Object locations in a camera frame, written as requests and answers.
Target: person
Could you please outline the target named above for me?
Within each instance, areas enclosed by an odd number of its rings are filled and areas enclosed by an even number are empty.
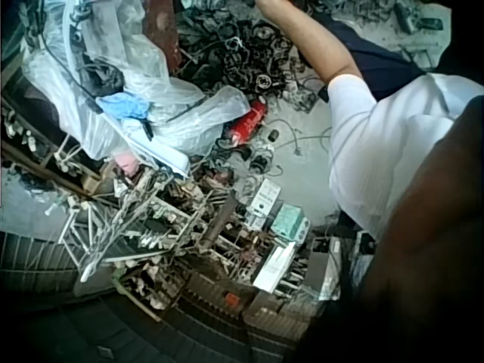
[[[400,60],[395,79],[375,77],[393,55],[357,45],[362,39],[344,28],[346,47],[288,0],[256,3],[327,85],[330,189],[378,242],[355,294],[315,322],[295,361],[478,350],[484,88]]]

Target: blue cloth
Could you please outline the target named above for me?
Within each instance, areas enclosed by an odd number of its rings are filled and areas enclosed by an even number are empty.
[[[98,97],[96,103],[103,111],[117,119],[146,119],[150,103],[128,92]]]

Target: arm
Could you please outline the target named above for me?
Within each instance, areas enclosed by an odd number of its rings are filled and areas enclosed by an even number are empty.
[[[362,78],[348,49],[288,0],[257,0],[257,5],[293,41],[325,84],[342,74]]]

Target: red can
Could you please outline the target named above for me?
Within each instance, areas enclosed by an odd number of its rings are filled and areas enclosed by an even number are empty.
[[[232,140],[234,146],[245,144],[252,132],[260,124],[267,112],[267,107],[259,100],[255,100],[250,104],[250,111],[247,115],[242,116],[232,127],[228,130],[228,135]]]

